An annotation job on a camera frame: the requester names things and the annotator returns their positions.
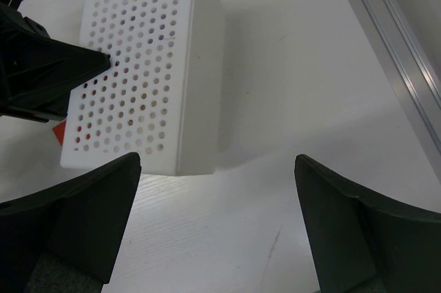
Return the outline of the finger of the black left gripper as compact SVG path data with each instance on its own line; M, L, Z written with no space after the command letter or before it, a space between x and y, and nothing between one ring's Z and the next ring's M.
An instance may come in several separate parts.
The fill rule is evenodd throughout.
M51 39L43 26L1 5L1 115L62 121L71 91L109 68L109 55Z

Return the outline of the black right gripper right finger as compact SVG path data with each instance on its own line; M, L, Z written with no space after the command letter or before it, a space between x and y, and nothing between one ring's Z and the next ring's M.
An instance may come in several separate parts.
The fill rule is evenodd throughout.
M305 154L296 157L294 176L321 292L440 291L440 214Z

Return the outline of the red block with letter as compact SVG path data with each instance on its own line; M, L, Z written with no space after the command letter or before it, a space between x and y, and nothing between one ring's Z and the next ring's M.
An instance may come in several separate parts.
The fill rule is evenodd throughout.
M62 121L52 128L52 131L60 145L63 145L64 136L65 136L65 126L66 126L66 121Z

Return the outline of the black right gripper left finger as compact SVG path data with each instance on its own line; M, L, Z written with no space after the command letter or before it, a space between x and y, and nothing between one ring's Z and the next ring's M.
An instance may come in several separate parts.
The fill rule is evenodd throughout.
M127 153L1 204L2 292L101 292L111 279L141 175Z

